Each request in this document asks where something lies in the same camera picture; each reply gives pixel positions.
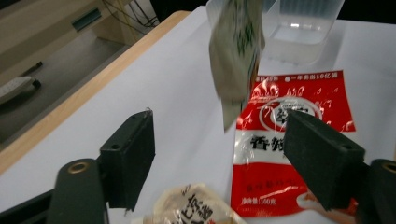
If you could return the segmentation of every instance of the snack bag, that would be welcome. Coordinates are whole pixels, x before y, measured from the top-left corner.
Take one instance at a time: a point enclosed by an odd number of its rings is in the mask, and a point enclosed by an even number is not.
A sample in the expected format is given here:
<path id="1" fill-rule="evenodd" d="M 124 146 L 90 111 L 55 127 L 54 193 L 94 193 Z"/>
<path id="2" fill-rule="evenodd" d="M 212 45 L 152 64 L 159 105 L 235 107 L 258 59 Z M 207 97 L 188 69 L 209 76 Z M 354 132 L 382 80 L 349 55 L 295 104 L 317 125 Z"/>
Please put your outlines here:
<path id="1" fill-rule="evenodd" d="M 351 202 L 347 210 L 326 212 L 284 156 L 289 109 L 315 116 L 356 139 L 343 71 L 257 77 L 236 122 L 232 209 L 241 217 L 276 217 L 315 209 L 333 220 L 354 223 L 356 203 Z"/>
<path id="2" fill-rule="evenodd" d="M 209 42 L 224 130 L 245 108 L 264 48 L 262 0 L 226 0 Z"/>
<path id="3" fill-rule="evenodd" d="M 204 184 L 169 189 L 154 205 L 143 224 L 246 224 L 235 211 Z"/>

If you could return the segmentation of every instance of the clear plastic container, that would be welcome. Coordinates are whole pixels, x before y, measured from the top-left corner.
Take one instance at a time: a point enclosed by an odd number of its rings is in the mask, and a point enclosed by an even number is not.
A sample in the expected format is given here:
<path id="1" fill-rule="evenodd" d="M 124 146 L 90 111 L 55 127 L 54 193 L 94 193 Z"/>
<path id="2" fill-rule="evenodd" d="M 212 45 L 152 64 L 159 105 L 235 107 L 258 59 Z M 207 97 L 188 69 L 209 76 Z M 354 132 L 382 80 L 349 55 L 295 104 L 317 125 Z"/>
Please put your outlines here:
<path id="1" fill-rule="evenodd" d="M 214 26 L 226 0 L 206 4 Z M 263 57 L 288 63 L 312 63 L 320 55 L 344 0 L 264 0 Z"/>

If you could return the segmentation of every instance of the food package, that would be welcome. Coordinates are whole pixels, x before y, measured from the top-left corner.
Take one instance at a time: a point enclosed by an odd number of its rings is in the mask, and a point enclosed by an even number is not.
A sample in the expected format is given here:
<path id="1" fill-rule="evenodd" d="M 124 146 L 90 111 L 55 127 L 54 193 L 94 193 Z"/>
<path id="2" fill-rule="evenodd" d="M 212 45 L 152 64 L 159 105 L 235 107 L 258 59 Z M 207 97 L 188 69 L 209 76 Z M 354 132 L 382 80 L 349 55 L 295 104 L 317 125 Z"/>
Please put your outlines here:
<path id="1" fill-rule="evenodd" d="M 205 184 L 165 191 L 143 224 L 246 224 L 235 211 Z"/>
<path id="2" fill-rule="evenodd" d="M 262 0 L 227 0 L 209 42 L 210 67 L 221 99 L 224 130 L 245 108 L 264 48 Z"/>
<path id="3" fill-rule="evenodd" d="M 277 217 L 313 209 L 354 223 L 356 202 L 325 211 L 283 154 L 288 110 L 315 116 L 357 141 L 343 71 L 259 76 L 236 122 L 231 207 L 241 217 Z"/>

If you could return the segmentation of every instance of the white tabletop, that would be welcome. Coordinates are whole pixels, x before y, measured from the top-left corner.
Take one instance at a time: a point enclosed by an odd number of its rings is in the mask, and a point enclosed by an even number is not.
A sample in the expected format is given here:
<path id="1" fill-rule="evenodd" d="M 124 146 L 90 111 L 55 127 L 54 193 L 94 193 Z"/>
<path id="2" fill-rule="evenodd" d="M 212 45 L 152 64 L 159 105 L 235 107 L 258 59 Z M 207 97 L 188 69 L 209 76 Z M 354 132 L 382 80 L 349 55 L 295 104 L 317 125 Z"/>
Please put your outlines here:
<path id="1" fill-rule="evenodd" d="M 317 62 L 262 59 L 262 75 L 344 70 L 346 93 L 367 161 L 392 159 L 396 136 L 396 26 L 336 21 Z M 154 112 L 156 157 L 133 213 L 110 209 L 110 223 L 148 215 L 164 190 L 206 183 L 230 201 L 234 129 L 222 128 L 209 66 L 210 27 L 193 11 L 144 55 L 0 176 L 0 211 L 52 189 L 70 161 L 99 156 L 100 146 L 132 114 Z M 313 211 L 249 223 L 332 223 Z"/>

